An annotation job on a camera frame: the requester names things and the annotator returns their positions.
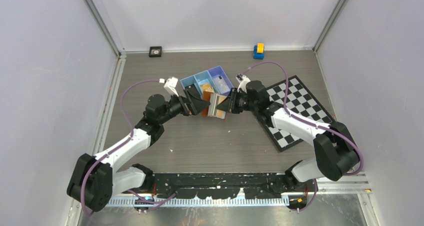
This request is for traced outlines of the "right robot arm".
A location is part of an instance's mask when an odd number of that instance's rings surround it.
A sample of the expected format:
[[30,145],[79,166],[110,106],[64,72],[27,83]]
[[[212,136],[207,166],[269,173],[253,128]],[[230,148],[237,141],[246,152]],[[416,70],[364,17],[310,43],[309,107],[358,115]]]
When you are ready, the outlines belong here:
[[231,114],[253,112],[261,123],[286,131],[313,147],[314,158],[301,160],[285,171],[285,184],[291,191],[299,191],[312,179],[338,181],[362,164],[363,156],[344,124],[314,121],[289,110],[285,103],[271,101],[258,80],[232,88],[216,108]]

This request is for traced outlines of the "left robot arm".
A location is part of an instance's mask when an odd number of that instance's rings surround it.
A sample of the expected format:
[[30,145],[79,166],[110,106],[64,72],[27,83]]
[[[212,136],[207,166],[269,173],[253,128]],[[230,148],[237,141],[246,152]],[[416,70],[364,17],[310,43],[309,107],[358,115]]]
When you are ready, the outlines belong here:
[[178,115],[196,116],[210,106],[210,102],[184,90],[185,95],[171,95],[169,100],[161,94],[148,98],[143,117],[128,136],[110,148],[95,155],[84,153],[75,164],[67,186],[69,197],[99,212],[120,193],[138,189],[148,193],[154,188],[153,171],[139,163],[119,169],[135,155],[148,149],[164,133],[164,123]]

